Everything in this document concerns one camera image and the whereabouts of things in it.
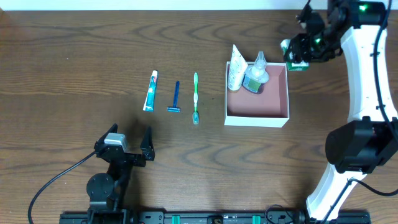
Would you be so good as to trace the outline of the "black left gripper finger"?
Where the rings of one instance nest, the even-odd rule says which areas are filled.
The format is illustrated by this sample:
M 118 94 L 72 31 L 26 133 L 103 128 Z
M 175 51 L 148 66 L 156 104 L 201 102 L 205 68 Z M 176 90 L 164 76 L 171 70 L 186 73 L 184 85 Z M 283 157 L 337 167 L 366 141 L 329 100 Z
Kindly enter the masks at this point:
M 99 139 L 98 143 L 99 144 L 104 144 L 104 140 L 106 139 L 107 135 L 109 133 L 117 133 L 118 131 L 118 125 L 114 123 Z
M 148 127 L 145 131 L 145 135 L 141 141 L 140 149 L 142 151 L 142 155 L 147 161 L 154 161 L 155 159 L 155 151 L 154 145 L 152 142 L 152 128 Z

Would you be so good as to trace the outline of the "green white soap box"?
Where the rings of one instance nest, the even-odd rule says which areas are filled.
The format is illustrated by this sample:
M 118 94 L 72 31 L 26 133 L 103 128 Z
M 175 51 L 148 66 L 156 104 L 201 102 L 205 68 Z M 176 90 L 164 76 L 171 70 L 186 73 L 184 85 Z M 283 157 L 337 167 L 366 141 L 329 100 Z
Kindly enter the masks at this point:
M 280 47 L 283 53 L 286 53 L 289 44 L 290 44 L 290 39 L 284 39 L 280 43 Z M 286 61 L 286 66 L 288 71 L 306 71 L 309 68 L 309 63 L 304 61 L 301 61 L 300 63 L 293 63 Z

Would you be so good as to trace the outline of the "teal Colgate toothpaste tube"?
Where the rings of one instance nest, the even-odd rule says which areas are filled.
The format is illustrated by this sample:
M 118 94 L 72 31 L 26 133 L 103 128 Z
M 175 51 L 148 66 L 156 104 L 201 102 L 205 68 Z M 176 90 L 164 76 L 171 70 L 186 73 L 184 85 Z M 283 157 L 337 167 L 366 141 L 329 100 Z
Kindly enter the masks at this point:
M 152 71 L 152 75 L 150 77 L 150 83 L 147 90 L 146 100 L 143 106 L 144 111 L 153 112 L 154 111 L 154 104 L 155 104 L 155 93 L 157 89 L 157 78 L 159 72 L 157 70 Z

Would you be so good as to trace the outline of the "blue disposable razor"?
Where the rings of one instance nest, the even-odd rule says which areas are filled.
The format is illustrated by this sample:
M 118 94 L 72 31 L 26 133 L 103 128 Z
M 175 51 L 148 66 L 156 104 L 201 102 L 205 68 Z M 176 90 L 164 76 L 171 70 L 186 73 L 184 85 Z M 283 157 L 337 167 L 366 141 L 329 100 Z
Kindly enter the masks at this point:
M 175 83 L 175 91 L 174 91 L 174 98 L 173 98 L 173 105 L 167 107 L 167 111 L 168 112 L 172 112 L 172 113 L 179 113 L 180 112 L 180 108 L 177 106 L 179 87 L 180 87 L 180 82 L 176 81 L 176 83 Z

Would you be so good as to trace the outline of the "green white toothbrush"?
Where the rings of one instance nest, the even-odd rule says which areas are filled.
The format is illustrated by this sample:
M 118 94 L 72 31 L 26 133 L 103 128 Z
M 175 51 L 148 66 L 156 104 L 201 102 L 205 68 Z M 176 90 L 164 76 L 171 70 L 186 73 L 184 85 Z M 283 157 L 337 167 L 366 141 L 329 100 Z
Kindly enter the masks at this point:
M 194 94 L 193 94 L 194 112 L 192 115 L 192 119 L 193 119 L 194 125 L 198 125 L 200 119 L 199 119 L 199 114 L 198 114 L 198 110 L 197 110 L 197 106 L 198 106 L 198 74 L 197 74 L 197 72 L 195 72 L 195 74 L 194 74 L 193 81 L 194 81 Z

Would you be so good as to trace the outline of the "clear pump soap bottle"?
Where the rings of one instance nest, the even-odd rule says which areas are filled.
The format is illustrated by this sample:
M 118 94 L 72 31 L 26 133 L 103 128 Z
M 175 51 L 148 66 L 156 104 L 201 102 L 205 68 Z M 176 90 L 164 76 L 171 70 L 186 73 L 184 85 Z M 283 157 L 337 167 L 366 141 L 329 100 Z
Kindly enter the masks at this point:
M 263 51 L 259 51 L 253 65 L 249 65 L 244 73 L 243 87 L 248 91 L 258 94 L 261 86 L 269 81 L 269 74 L 266 72 L 267 62 Z

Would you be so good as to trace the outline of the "white lotion tube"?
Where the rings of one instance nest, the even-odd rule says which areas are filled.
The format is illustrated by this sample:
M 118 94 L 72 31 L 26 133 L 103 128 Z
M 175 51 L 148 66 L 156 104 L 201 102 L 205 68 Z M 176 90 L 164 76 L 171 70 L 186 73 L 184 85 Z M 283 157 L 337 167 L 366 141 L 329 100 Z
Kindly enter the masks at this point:
M 242 85 L 244 73 L 248 67 L 247 62 L 238 50 L 236 45 L 233 45 L 231 53 L 231 61 L 228 72 L 228 90 L 238 91 Z

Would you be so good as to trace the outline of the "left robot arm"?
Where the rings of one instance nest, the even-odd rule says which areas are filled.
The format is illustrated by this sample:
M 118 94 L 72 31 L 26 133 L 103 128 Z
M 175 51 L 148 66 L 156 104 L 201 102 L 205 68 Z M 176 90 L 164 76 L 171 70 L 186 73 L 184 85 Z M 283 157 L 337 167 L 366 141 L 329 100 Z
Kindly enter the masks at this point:
M 155 159 L 152 129 L 148 127 L 140 145 L 141 153 L 127 152 L 127 139 L 114 124 L 94 145 L 95 155 L 109 164 L 105 173 L 95 174 L 86 185 L 90 197 L 88 223 L 135 223 L 134 213 L 123 208 L 133 167 L 144 167 Z

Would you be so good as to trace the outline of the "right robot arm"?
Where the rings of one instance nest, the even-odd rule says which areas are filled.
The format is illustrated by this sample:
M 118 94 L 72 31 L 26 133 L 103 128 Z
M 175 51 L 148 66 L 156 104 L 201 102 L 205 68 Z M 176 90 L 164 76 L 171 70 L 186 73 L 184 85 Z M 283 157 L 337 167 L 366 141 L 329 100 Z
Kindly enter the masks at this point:
M 343 55 L 349 83 L 345 125 L 325 143 L 326 169 L 294 223 L 369 223 L 367 212 L 343 212 L 356 185 L 397 152 L 397 110 L 386 65 L 386 37 L 391 2 L 329 1 L 323 19 L 306 4 L 297 21 L 303 32 L 281 43 L 290 68 L 327 62 Z

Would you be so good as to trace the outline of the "white box pink interior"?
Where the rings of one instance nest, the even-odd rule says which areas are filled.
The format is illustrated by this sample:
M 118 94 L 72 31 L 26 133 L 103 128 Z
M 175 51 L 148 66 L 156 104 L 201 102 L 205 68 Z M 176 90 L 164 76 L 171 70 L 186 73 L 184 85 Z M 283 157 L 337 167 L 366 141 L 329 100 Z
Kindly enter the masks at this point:
M 290 118 L 287 67 L 268 63 L 269 81 L 260 94 L 245 88 L 236 92 L 225 89 L 224 125 L 281 128 Z

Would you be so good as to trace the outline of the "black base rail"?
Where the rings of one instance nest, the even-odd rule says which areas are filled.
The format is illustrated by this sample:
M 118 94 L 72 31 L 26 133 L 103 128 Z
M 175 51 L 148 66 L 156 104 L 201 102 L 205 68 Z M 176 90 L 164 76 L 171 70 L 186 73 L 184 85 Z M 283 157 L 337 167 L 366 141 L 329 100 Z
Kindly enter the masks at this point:
M 127 223 L 127 224 L 289 224 L 323 223 L 323 220 L 306 217 L 302 211 L 269 210 L 263 213 L 171 213 L 141 212 L 138 215 L 119 213 L 65 212 L 60 215 L 63 224 Z

